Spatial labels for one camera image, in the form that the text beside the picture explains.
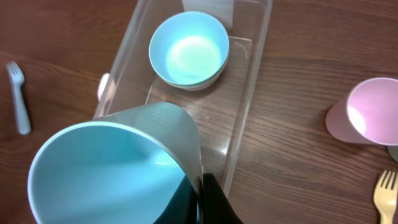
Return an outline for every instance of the white fork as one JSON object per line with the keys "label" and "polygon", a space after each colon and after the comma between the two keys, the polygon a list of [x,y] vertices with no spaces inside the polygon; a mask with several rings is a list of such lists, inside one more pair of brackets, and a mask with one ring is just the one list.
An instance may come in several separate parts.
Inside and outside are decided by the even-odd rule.
{"label": "white fork", "polygon": [[21,92],[22,84],[25,82],[24,74],[22,74],[22,71],[15,62],[10,62],[7,64],[7,71],[11,81],[15,120],[17,122],[18,132],[21,134],[29,134],[30,121]]}

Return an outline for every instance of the blue cup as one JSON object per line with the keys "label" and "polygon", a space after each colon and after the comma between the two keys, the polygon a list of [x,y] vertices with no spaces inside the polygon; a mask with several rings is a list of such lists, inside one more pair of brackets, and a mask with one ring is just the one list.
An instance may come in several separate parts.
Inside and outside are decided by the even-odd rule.
{"label": "blue cup", "polygon": [[154,223],[183,178],[201,186],[192,118],[154,103],[65,128],[36,154],[28,197],[37,223]]}

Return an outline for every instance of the pink cup rim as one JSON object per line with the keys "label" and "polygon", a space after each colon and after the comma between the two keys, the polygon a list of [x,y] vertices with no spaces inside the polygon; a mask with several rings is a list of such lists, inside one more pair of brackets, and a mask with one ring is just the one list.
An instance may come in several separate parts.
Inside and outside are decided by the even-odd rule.
{"label": "pink cup rim", "polygon": [[375,141],[375,140],[372,140],[372,139],[367,138],[366,136],[364,136],[363,134],[361,134],[361,133],[355,128],[355,126],[353,125],[353,123],[352,123],[351,120],[349,119],[349,115],[348,115],[348,102],[349,102],[349,99],[350,99],[351,96],[358,90],[359,87],[363,86],[364,84],[367,84],[368,82],[373,82],[374,80],[390,80],[390,81],[393,81],[393,82],[398,82],[398,80],[395,79],[395,78],[376,77],[376,78],[369,78],[369,79],[367,79],[367,80],[364,80],[364,81],[358,83],[356,86],[354,86],[354,88],[350,91],[350,93],[348,93],[348,96],[346,97],[346,101],[345,101],[345,113],[346,113],[346,116],[347,116],[347,118],[348,118],[348,120],[349,120],[349,124],[353,127],[353,129],[354,129],[359,135],[361,135],[363,138],[365,138],[366,140],[371,141],[371,142],[374,142],[374,143],[379,144],[379,145],[382,145],[382,146],[397,146],[397,145],[398,145],[398,142],[392,143],[392,144],[391,144],[391,143],[385,143],[385,142]]}

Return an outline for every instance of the plastic container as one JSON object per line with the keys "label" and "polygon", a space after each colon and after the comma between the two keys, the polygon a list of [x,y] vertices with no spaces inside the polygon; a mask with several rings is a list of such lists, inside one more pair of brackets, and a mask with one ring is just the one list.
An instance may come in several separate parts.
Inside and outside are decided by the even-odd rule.
{"label": "plastic container", "polygon": [[[198,125],[203,171],[213,173],[228,195],[271,8],[272,0],[139,0],[95,118],[157,101],[181,106]],[[223,73],[214,84],[200,91],[180,90],[166,84],[149,62],[149,42],[156,28],[183,11],[215,16],[229,35],[229,59]]]}

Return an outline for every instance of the pink cup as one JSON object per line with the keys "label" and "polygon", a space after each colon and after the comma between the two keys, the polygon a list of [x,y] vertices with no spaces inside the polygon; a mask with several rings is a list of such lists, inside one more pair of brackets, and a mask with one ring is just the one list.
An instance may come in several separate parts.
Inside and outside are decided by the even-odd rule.
{"label": "pink cup", "polygon": [[326,127],[340,141],[398,145],[398,80],[359,83],[329,110]]}

